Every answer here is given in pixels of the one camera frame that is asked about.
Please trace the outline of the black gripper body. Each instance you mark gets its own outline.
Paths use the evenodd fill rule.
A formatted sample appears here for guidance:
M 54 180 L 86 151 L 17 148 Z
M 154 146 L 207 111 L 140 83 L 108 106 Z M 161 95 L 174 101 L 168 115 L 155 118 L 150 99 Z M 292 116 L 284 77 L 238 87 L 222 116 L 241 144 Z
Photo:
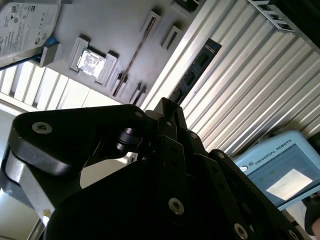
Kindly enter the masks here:
M 47 240 L 231 240 L 233 227 L 196 195 L 181 160 L 132 163 L 68 197 Z

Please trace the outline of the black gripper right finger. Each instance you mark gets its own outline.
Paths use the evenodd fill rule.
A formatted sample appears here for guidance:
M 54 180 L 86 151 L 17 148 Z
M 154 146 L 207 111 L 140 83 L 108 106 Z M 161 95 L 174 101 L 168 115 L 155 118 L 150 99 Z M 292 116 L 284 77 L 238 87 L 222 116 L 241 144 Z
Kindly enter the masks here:
M 302 234 L 221 150 L 192 136 L 182 108 L 174 120 L 185 164 L 198 240 L 302 240 Z

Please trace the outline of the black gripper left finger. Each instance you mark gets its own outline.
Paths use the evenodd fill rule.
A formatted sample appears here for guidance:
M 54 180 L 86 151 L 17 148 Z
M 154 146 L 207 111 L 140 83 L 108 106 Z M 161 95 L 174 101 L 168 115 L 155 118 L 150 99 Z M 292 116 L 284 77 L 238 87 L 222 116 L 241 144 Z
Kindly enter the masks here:
M 147 112 L 124 104 L 23 113 L 12 123 L 0 185 L 48 224 L 67 198 L 130 164 L 179 160 L 187 175 L 175 105 L 162 98 Z

